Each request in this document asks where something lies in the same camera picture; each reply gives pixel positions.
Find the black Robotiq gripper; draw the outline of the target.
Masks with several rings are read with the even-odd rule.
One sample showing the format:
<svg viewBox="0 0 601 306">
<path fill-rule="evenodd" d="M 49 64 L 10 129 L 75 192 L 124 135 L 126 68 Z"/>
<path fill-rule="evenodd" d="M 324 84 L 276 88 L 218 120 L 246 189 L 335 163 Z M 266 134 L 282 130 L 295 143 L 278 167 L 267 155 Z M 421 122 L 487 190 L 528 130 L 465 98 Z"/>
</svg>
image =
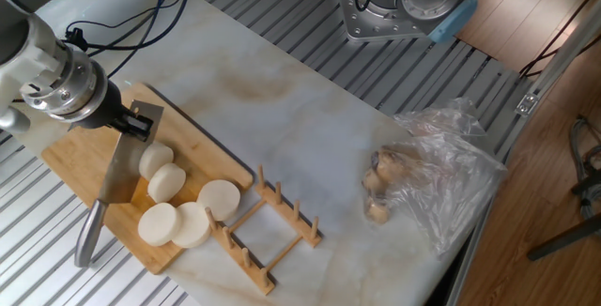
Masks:
<svg viewBox="0 0 601 306">
<path fill-rule="evenodd" d="M 108 126 L 120 133 L 135 137 L 146 142 L 153 125 L 153 121 L 134 112 L 124 113 L 119 89 L 112 82 L 108 82 L 106 94 L 100 106 L 88 117 L 76 123 L 85 129 L 97 129 Z"/>
</svg>

